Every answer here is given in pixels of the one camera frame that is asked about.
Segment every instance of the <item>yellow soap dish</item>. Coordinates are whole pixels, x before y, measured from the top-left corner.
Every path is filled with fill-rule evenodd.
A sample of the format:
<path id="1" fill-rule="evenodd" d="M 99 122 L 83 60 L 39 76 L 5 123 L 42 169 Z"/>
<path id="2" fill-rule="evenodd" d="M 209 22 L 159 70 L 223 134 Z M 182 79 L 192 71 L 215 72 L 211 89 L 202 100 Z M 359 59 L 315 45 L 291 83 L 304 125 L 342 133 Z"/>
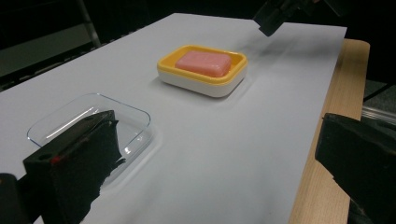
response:
<path id="1" fill-rule="evenodd" d="M 175 67 L 176 62 L 188 51 L 225 53 L 231 57 L 230 71 L 222 77 L 209 77 Z M 213 49 L 198 45 L 182 46 L 161 58 L 157 63 L 161 81 L 212 97 L 228 95 L 247 74 L 248 59 L 243 53 Z"/>

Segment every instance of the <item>pink soap bar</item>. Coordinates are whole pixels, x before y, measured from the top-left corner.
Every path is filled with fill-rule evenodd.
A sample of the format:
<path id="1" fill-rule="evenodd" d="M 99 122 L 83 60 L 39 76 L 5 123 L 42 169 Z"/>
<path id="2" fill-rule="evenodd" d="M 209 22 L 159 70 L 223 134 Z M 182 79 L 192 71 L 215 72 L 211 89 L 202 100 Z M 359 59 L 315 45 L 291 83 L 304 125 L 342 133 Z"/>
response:
<path id="1" fill-rule="evenodd" d="M 209 77 L 222 77 L 230 70 L 231 57 L 225 53 L 190 50 L 175 67 Z"/>

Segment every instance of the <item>wooden table edge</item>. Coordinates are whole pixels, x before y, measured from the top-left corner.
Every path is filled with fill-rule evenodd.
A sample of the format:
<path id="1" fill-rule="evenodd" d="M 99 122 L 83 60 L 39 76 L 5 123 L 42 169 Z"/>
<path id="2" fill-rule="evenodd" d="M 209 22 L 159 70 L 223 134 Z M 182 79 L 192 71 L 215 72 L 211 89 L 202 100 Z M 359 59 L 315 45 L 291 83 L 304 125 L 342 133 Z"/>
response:
<path id="1" fill-rule="evenodd" d="M 315 151 L 325 113 L 361 118 L 369 52 L 370 45 L 367 42 L 344 40 L 318 118 L 289 223 L 347 223 L 349 197 L 335 183 L 332 175 L 315 160 Z"/>

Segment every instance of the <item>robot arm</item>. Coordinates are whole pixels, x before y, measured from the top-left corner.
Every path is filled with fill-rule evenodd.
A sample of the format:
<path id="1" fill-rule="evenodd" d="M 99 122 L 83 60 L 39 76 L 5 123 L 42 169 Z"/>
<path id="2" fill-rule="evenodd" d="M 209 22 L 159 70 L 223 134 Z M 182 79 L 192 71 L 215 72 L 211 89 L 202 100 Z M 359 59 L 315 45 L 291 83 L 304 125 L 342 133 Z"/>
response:
<path id="1" fill-rule="evenodd" d="M 272 35 L 284 21 L 298 9 L 311 15 L 318 0 L 267 0 L 253 20 L 267 36 Z M 342 17 L 352 9 L 350 0 L 324 0 L 337 16 Z"/>

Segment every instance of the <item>clear plastic tray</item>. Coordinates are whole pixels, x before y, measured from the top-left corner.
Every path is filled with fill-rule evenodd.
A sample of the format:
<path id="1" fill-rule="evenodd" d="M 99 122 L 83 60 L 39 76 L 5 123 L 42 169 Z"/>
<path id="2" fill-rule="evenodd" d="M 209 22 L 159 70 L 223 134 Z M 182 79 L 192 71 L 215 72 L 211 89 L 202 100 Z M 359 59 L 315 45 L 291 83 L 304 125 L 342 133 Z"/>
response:
<path id="1" fill-rule="evenodd" d="M 35 123 L 27 132 L 27 138 L 43 147 L 79 120 L 95 113 L 114 110 L 121 159 L 125 162 L 118 166 L 106 179 L 103 186 L 113 181 L 149 145 L 152 131 L 149 127 L 149 113 L 113 100 L 100 93 L 90 93 L 78 97 Z"/>
<path id="2" fill-rule="evenodd" d="M 396 125 L 396 114 L 370 106 L 363 107 L 361 110 L 361 116 L 367 119 L 382 120 L 384 122 Z"/>

